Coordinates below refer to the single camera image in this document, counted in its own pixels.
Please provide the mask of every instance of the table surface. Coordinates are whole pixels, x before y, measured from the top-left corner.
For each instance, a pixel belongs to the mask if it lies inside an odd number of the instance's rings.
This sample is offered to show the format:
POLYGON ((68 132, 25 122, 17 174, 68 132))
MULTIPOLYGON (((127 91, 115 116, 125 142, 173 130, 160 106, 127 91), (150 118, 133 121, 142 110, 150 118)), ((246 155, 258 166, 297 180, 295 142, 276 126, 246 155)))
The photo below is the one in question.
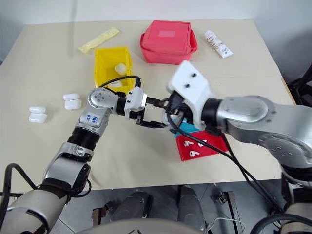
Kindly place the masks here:
MULTIPOLYGON (((198 43, 191 63, 207 78, 217 98, 260 95, 280 104, 293 104, 281 74, 253 20, 190 20, 198 43), (233 51, 221 58, 203 37, 215 32, 233 51)), ((142 78, 150 97, 166 98, 166 85, 176 65, 148 64, 139 47, 140 35, 151 21, 106 21, 25 26, 0 66, 0 175, 7 164, 18 163, 40 184, 43 172, 67 140, 82 109, 64 109, 62 95, 79 93, 83 107, 94 88, 94 51, 78 47, 115 27, 121 33, 100 47, 128 46, 133 74, 142 78), (28 107, 44 105, 44 124, 28 121, 28 107)), ((147 119, 160 120, 161 112, 147 108, 147 119)), ((280 178, 278 162, 257 145, 228 136, 234 153, 257 179, 280 178)), ((149 129, 122 116, 111 115, 91 161, 93 189, 215 183, 244 180, 239 169, 222 155, 181 162, 168 129, 149 129)), ((29 188, 17 173, 12 191, 29 188)))

